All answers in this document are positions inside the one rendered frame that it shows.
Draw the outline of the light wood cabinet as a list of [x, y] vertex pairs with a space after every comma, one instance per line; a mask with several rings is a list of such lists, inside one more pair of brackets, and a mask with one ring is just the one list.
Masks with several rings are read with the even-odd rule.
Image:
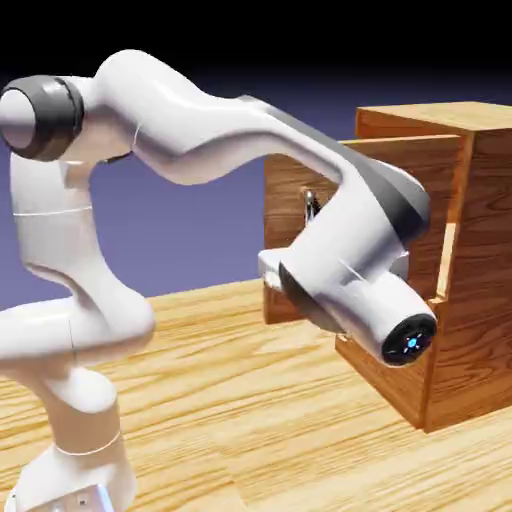
[[390, 369], [356, 343], [337, 352], [412, 425], [439, 430], [512, 405], [512, 106], [448, 102], [361, 107], [356, 137], [456, 135], [443, 247], [447, 308], [432, 346]]

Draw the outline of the wooden cabinet door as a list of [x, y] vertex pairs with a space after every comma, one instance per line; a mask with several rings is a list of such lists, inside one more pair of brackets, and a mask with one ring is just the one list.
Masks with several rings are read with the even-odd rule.
[[[447, 308], [440, 283], [448, 279], [448, 254], [443, 247], [454, 171], [461, 162], [463, 139], [456, 135], [360, 139], [343, 144], [366, 156], [399, 167], [419, 180], [431, 202], [427, 233], [410, 246], [408, 283], [428, 301], [439, 320]], [[303, 192], [313, 191], [324, 204], [336, 185], [285, 156], [264, 161], [264, 247], [289, 245], [304, 227]]]

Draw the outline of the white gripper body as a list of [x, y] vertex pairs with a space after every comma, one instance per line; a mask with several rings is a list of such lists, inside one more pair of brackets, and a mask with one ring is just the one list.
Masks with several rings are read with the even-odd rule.
[[289, 247], [264, 249], [258, 253], [259, 276], [272, 290], [287, 290], [291, 281]]

